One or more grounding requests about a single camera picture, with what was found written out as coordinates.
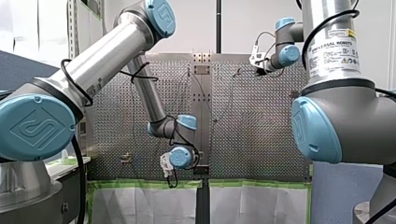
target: wire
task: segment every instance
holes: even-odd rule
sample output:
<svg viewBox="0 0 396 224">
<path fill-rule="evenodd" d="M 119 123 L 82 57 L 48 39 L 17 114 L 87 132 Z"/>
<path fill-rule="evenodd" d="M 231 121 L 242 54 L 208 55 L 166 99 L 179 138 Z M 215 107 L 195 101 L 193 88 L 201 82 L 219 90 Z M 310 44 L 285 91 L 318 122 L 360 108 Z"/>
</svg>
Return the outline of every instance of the wire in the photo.
<svg viewBox="0 0 396 224">
<path fill-rule="evenodd" d="M 356 0 L 356 2 L 355 2 L 355 6 L 353 7 L 353 10 L 355 10 L 356 9 L 356 7 L 358 6 L 358 4 L 359 4 L 359 1 L 360 0 Z"/>
<path fill-rule="evenodd" d="M 337 13 L 337 14 L 335 14 L 335 15 L 333 15 L 333 16 L 330 16 L 329 18 L 327 18 L 327 19 L 324 20 L 323 22 L 321 22 L 320 25 L 318 25 L 318 26 L 311 32 L 311 34 L 309 34 L 309 36 L 306 38 L 306 40 L 305 40 L 305 42 L 304 42 L 304 46 L 303 46 L 303 55 L 302 55 L 302 58 L 303 58 L 303 65 L 304 65 L 305 70 L 306 70 L 305 55 L 306 55 L 306 52 L 308 51 L 309 45 L 311 44 L 312 40 L 315 38 L 315 36 L 317 35 L 317 33 L 318 33 L 319 31 L 321 31 L 321 30 L 327 25 L 328 22 L 330 22 L 330 21 L 332 21 L 332 20 L 334 20 L 334 19 L 337 19 L 337 18 L 339 18 L 339 17 L 345 16 L 345 15 L 349 15 L 349 14 L 352 14 L 352 18 L 356 18 L 356 17 L 358 17 L 361 13 L 360 13 L 358 10 L 355 10 L 355 9 L 346 10 L 346 11 Z"/>
<path fill-rule="evenodd" d="M 222 120 L 227 115 L 227 113 L 229 112 L 229 107 L 230 107 L 230 105 L 232 104 L 232 101 L 233 101 L 234 80 L 235 80 L 235 76 L 232 76 L 231 77 L 230 96 L 228 98 L 227 105 L 225 106 L 224 110 L 222 111 L 221 116 L 219 116 L 218 119 L 214 119 L 213 120 L 215 122 L 215 124 L 217 124 L 219 120 Z"/>
<path fill-rule="evenodd" d="M 139 74 L 139 72 L 141 72 L 147 65 L 149 65 L 149 62 L 143 63 L 142 66 L 140 66 L 139 69 L 137 69 L 136 72 L 134 72 L 133 74 L 124 72 L 124 71 L 120 71 L 121 74 L 127 75 L 131 78 L 131 82 L 134 83 L 134 79 L 137 78 L 143 78 L 143 79 L 152 79 L 153 81 L 158 81 L 159 79 L 157 77 L 143 77 L 143 76 L 138 76 L 137 74 Z"/>
<path fill-rule="evenodd" d="M 276 38 L 275 35 L 271 34 L 270 32 L 267 31 L 261 32 L 256 38 L 256 43 L 255 43 L 256 45 L 259 45 L 259 39 L 260 37 L 262 37 L 262 35 L 270 35 L 271 37 Z"/>
<path fill-rule="evenodd" d="M 272 78 L 281 77 L 284 73 L 285 73 L 285 68 L 282 68 L 282 71 L 278 75 L 275 75 L 275 76 L 268 75 L 268 77 L 272 77 Z"/>
<path fill-rule="evenodd" d="M 63 59 L 61 61 L 61 69 L 64 72 L 64 75 L 67 77 L 67 79 L 69 80 L 69 82 L 71 82 L 77 89 L 79 92 L 81 92 L 82 95 L 84 95 L 84 97 L 88 100 L 89 104 L 85 105 L 85 106 L 92 106 L 93 105 L 93 99 L 91 98 L 91 96 L 85 92 L 76 82 L 75 80 L 70 77 L 69 73 L 66 70 L 66 66 L 64 65 L 65 63 L 70 63 L 72 60 L 71 59 Z"/>
<path fill-rule="evenodd" d="M 386 94 L 386 95 L 388 95 L 388 96 L 391 96 L 391 97 L 396 98 L 396 92 L 393 92 L 393 91 L 386 91 L 386 90 L 382 90 L 382 89 L 379 89 L 379 88 L 375 88 L 375 91 L 381 92 L 381 93 L 384 93 L 384 94 Z"/>
<path fill-rule="evenodd" d="M 81 149 L 79 148 L 78 141 L 75 135 L 72 138 L 72 145 L 76 152 L 78 172 L 79 172 L 79 213 L 78 213 L 77 224 L 83 224 L 85 217 L 86 180 L 85 180 L 84 161 L 82 159 Z"/>
<path fill-rule="evenodd" d="M 175 188 L 177 188 L 177 186 L 178 186 L 177 172 L 176 172 L 175 169 L 173 170 L 173 173 L 174 173 L 174 177 L 175 177 L 175 184 L 172 184 L 172 183 L 171 183 L 171 178 L 170 178 L 170 176 L 166 177 L 166 182 L 168 182 L 169 189 L 175 189 Z"/>
<path fill-rule="evenodd" d="M 14 91 L 2 91 L 0 92 L 0 101 L 6 99 Z"/>
<path fill-rule="evenodd" d="M 373 224 L 377 220 L 379 220 L 382 216 L 384 216 L 388 211 L 392 210 L 396 206 L 396 199 L 392 202 L 388 203 L 384 208 L 382 208 L 379 212 L 375 215 L 370 217 L 370 219 L 366 222 L 366 224 Z"/>
<path fill-rule="evenodd" d="M 296 3 L 297 3 L 297 6 L 298 6 L 300 9 L 303 9 L 303 6 L 301 5 L 301 1 L 300 1 L 300 0 L 296 0 Z"/>
</svg>

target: perforated metal panel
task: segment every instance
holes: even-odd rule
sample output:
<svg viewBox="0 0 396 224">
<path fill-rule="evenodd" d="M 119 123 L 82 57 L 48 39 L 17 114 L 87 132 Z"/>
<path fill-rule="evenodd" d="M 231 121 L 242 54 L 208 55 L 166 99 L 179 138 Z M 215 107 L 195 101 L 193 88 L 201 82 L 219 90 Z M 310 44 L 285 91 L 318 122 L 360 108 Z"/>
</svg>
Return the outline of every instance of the perforated metal panel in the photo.
<svg viewBox="0 0 396 224">
<path fill-rule="evenodd" d="M 159 78 L 157 87 L 167 113 L 190 113 L 191 55 L 148 55 L 148 61 L 152 75 Z M 163 180 L 160 156 L 169 151 L 169 141 L 148 135 L 148 117 L 129 77 L 117 75 L 95 96 L 87 122 L 93 156 L 89 179 Z M 127 153 L 132 155 L 131 162 L 122 164 L 121 157 Z M 178 175 L 186 178 L 191 171 Z"/>
<path fill-rule="evenodd" d="M 211 178 L 305 181 L 309 162 L 293 142 L 292 92 L 305 85 L 300 65 L 280 77 L 254 77 L 244 55 L 212 55 Z"/>
<path fill-rule="evenodd" d="M 292 93 L 305 84 L 300 64 L 271 78 L 254 77 L 247 55 L 211 55 L 198 62 L 190 54 L 160 54 L 149 55 L 148 60 L 160 79 L 158 91 L 170 115 L 198 115 L 199 125 L 201 119 L 212 118 L 205 131 L 211 132 L 211 139 L 200 139 L 201 144 L 210 141 L 210 153 L 205 155 L 210 178 L 309 180 L 309 161 L 293 143 L 290 122 Z M 198 79 L 193 80 L 192 68 L 200 63 L 209 65 L 211 74 L 197 77 L 211 77 L 211 88 L 205 86 L 210 81 L 202 82 L 202 88 L 195 86 Z M 212 112 L 204 98 L 210 99 Z M 201 111 L 191 111 L 191 105 Z M 107 84 L 88 114 L 87 147 L 93 156 L 89 179 L 163 180 L 159 158 L 169 150 L 168 141 L 147 134 L 148 118 L 128 77 L 118 75 Z M 121 156 L 128 152 L 131 162 L 122 164 Z M 179 176 L 191 178 L 191 172 Z"/>
</svg>

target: wall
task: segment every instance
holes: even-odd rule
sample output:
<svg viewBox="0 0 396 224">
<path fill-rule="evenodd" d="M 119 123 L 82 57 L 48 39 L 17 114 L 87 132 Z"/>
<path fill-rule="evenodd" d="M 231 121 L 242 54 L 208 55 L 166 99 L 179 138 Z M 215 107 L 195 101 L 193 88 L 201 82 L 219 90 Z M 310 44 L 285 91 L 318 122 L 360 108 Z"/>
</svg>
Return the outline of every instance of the wall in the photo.
<svg viewBox="0 0 396 224">
<path fill-rule="evenodd" d="M 138 0 L 105 1 L 105 27 L 110 30 L 120 11 Z M 216 47 L 216 1 L 169 0 L 176 14 L 177 30 L 151 52 L 209 52 Z"/>
</svg>

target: blue cap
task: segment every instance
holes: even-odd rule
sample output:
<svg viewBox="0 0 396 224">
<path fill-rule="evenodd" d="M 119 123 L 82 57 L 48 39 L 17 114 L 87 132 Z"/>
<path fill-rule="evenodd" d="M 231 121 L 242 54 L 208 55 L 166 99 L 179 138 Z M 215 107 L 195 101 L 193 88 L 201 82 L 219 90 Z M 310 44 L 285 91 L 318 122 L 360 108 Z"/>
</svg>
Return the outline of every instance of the blue cap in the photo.
<svg viewBox="0 0 396 224">
<path fill-rule="evenodd" d="M 190 165 L 192 155 L 185 147 L 175 147 L 170 152 L 169 161 L 177 169 L 184 169 Z"/>
<path fill-rule="evenodd" d="M 292 129 L 300 151 L 312 161 L 338 163 L 342 150 L 329 118 L 315 101 L 299 97 L 293 102 Z"/>
<path fill-rule="evenodd" d="M 283 27 L 295 23 L 296 21 L 294 20 L 293 17 L 285 17 L 280 19 L 279 21 L 276 22 L 276 27 L 275 29 L 278 31 L 280 29 L 282 29 Z"/>
<path fill-rule="evenodd" d="M 62 151 L 75 134 L 75 117 L 60 100 L 23 95 L 0 104 L 0 157 L 40 161 Z"/>
<path fill-rule="evenodd" d="M 158 34 L 164 38 L 176 30 L 175 14 L 166 0 L 146 0 L 148 19 Z"/>
<path fill-rule="evenodd" d="M 197 130 L 197 118 L 191 115 L 179 115 L 177 117 L 177 123 L 191 129 Z"/>
<path fill-rule="evenodd" d="M 300 59 L 300 50 L 295 45 L 287 45 L 279 52 L 278 59 L 282 66 L 291 66 Z"/>
</svg>

